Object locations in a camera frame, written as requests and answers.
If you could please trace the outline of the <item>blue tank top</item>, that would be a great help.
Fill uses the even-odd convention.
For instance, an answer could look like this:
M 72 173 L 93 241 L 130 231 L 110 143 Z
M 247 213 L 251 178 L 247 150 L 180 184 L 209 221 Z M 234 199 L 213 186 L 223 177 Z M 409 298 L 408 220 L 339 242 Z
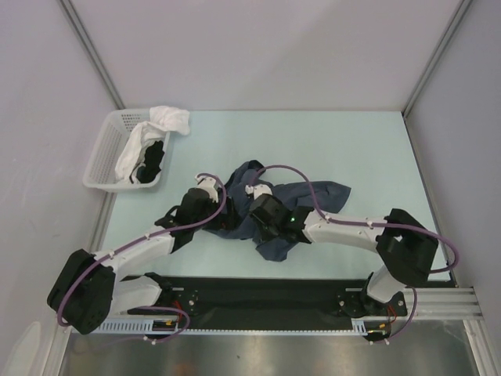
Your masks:
M 252 240 L 255 250 L 267 261 L 282 262 L 287 259 L 287 253 L 295 243 L 275 238 L 264 241 L 254 221 L 249 216 L 251 199 L 245 193 L 245 186 L 256 172 L 263 168 L 259 161 L 246 161 L 239 166 L 225 183 L 227 202 L 222 213 L 204 228 L 207 232 L 222 239 Z M 270 182 L 258 180 L 272 190 L 274 196 L 285 206 L 293 210 L 297 206 L 311 207 L 312 195 L 307 183 L 286 183 L 274 185 Z M 313 181 L 312 187 L 319 206 L 322 210 L 338 213 L 345 206 L 351 193 L 349 186 L 332 181 Z

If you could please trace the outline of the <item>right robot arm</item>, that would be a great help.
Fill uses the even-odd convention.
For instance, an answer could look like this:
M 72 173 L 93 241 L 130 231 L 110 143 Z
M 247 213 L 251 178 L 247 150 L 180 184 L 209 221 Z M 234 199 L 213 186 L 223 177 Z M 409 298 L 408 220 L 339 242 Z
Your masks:
M 361 291 L 337 296 L 340 313 L 351 318 L 382 316 L 405 287 L 420 287 L 432 271 L 438 241 L 402 209 L 381 220 L 342 219 L 320 214 L 313 207 L 288 209 L 278 198 L 263 193 L 250 206 L 250 217 L 263 240 L 290 243 L 333 243 L 374 252 L 383 265 L 371 273 Z

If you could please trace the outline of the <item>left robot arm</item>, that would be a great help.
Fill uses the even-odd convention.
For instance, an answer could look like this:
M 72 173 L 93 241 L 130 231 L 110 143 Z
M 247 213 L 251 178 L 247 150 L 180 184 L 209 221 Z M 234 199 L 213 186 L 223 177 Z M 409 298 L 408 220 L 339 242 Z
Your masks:
M 233 207 L 226 190 L 192 188 L 152 231 L 119 248 L 90 253 L 84 249 L 68 257 L 47 298 L 61 327 L 80 334 L 98 329 L 109 315 L 137 309 L 142 313 L 169 313 L 179 333 L 191 319 L 173 297 L 167 278 L 145 273 L 129 275 L 161 256 L 188 244 L 196 231 L 215 224 Z

